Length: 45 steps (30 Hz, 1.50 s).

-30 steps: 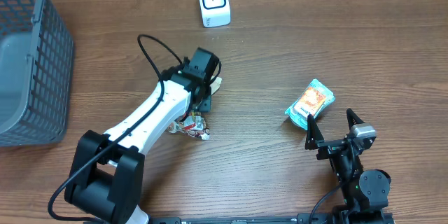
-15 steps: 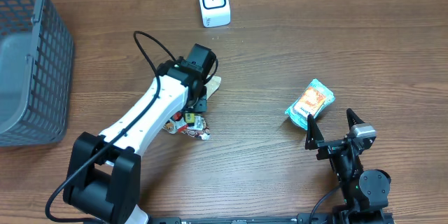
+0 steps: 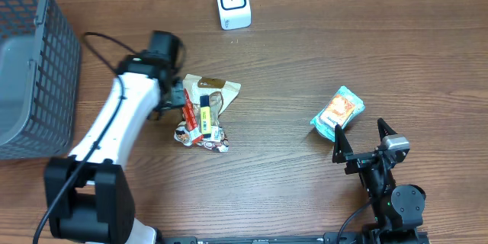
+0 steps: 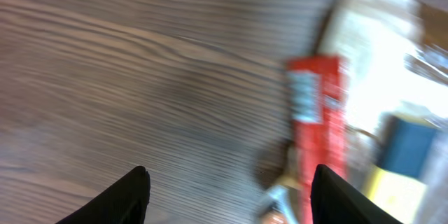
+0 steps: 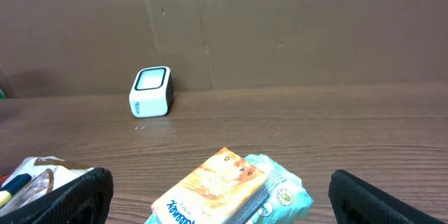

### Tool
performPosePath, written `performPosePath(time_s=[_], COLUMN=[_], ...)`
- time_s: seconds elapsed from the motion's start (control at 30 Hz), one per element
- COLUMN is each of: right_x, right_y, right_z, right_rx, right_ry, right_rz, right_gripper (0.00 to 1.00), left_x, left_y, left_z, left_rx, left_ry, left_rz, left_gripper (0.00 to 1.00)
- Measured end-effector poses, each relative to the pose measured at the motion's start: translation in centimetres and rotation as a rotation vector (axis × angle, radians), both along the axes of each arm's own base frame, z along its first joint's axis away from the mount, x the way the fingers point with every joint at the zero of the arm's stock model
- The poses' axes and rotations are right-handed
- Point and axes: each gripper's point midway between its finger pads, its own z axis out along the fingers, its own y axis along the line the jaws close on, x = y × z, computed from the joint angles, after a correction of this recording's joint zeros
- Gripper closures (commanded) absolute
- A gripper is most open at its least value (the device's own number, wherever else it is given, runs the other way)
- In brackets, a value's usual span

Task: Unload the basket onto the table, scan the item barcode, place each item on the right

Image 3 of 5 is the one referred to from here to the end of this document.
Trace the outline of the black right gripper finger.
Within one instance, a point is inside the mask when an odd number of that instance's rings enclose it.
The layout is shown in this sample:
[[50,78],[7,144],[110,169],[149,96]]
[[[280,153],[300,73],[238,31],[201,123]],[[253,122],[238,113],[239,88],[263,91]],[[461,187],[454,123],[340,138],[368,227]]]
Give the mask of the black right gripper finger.
[[333,150],[334,156],[349,156],[353,150],[346,138],[344,130],[339,124],[335,125],[335,145]]
[[397,135],[397,132],[393,130],[383,118],[377,120],[377,128],[380,135],[380,141],[386,136]]

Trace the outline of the red snack bar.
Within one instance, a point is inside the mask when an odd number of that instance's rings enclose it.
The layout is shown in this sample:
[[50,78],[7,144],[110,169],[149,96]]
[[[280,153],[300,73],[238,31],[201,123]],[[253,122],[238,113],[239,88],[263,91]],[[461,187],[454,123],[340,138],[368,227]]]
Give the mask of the red snack bar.
[[189,98],[188,91],[184,89],[185,105],[182,108],[185,117],[187,130],[192,143],[199,143],[203,139],[203,134],[199,130],[197,118],[194,114],[193,104]]

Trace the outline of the yellow highlighter pen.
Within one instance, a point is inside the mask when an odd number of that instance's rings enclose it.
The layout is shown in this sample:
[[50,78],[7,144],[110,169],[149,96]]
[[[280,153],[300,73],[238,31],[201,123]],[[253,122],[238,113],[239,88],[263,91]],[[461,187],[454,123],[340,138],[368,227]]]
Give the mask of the yellow highlighter pen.
[[204,138],[211,138],[210,96],[200,96],[201,133]]

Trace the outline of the teal wet wipes pack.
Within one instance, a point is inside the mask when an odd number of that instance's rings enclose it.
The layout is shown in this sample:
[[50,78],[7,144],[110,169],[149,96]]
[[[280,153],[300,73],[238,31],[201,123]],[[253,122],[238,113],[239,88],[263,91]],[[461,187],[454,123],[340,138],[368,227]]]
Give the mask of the teal wet wipes pack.
[[[345,129],[347,124],[353,120],[355,117],[357,117],[364,109],[364,102],[350,89],[348,89],[346,86],[341,86],[339,90],[332,96],[332,99],[336,95],[343,95],[345,96],[349,101],[351,101],[353,104],[355,104],[355,110],[353,111],[352,115],[350,118],[345,122],[345,124],[342,126],[342,129]],[[310,124],[313,125],[313,127],[316,129],[316,131],[324,138],[334,141],[335,140],[335,128],[331,127],[329,125],[326,125],[322,123],[319,120],[319,116],[323,112],[323,110],[327,107],[327,105],[310,121]]]

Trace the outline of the brown paper snack bag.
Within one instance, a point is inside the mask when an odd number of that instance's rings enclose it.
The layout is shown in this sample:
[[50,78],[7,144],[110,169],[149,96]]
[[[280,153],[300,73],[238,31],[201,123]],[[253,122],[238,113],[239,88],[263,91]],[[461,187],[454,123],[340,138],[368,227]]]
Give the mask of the brown paper snack bag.
[[200,104],[200,97],[204,95],[217,98],[216,101],[220,103],[218,114],[221,115],[237,97],[241,85],[222,79],[187,74],[183,80],[183,88],[193,105]]

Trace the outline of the white printed snack packet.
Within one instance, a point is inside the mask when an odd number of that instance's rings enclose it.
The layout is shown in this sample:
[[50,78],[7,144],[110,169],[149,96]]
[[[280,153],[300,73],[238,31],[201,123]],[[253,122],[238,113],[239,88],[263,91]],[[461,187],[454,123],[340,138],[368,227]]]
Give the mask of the white printed snack packet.
[[[201,146],[206,149],[212,150],[217,153],[226,153],[229,149],[229,140],[224,132],[224,129],[220,126],[218,121],[218,107],[220,103],[216,101],[217,98],[210,98],[210,115],[211,115],[211,138],[204,138],[199,143],[192,143],[189,137],[189,133],[186,126],[185,117],[183,115],[183,121],[180,122],[175,129],[174,139],[185,146]],[[201,131],[201,115],[200,115],[200,105],[193,105],[194,114],[197,118],[197,124],[199,130]]]

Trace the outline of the orange tissue pack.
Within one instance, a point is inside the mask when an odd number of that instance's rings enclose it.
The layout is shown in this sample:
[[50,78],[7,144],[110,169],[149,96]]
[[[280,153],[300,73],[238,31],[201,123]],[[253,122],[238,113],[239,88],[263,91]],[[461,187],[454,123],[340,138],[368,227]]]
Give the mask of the orange tissue pack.
[[331,127],[340,125],[341,127],[350,118],[355,110],[355,104],[343,95],[336,95],[323,110],[319,120]]

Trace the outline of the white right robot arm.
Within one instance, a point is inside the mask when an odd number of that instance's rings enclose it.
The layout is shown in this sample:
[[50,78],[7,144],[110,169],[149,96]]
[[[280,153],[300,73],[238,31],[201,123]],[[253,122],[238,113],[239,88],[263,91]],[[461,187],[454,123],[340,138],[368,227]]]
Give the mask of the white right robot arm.
[[[410,150],[408,139],[393,130],[383,119],[377,120],[380,145],[370,152],[353,153],[341,126],[335,126],[334,163],[345,164],[345,174],[357,174],[368,193],[368,202],[352,213],[337,233],[326,233],[325,240],[340,243],[407,244],[428,243],[423,224],[426,194],[417,185],[397,185],[391,170],[403,162]],[[359,232],[345,231],[362,211],[371,208],[374,223]]]

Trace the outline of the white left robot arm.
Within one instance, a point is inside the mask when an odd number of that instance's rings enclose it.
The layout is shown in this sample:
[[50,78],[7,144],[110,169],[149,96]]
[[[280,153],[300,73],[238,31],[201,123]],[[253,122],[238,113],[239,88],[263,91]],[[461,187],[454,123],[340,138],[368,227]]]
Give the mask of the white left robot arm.
[[146,119],[185,104],[177,76],[183,47],[179,37],[155,30],[147,49],[131,50],[111,70],[111,92],[85,137],[44,170],[47,211],[34,242],[45,226],[53,237],[78,243],[164,241],[160,230],[136,218],[124,169]]

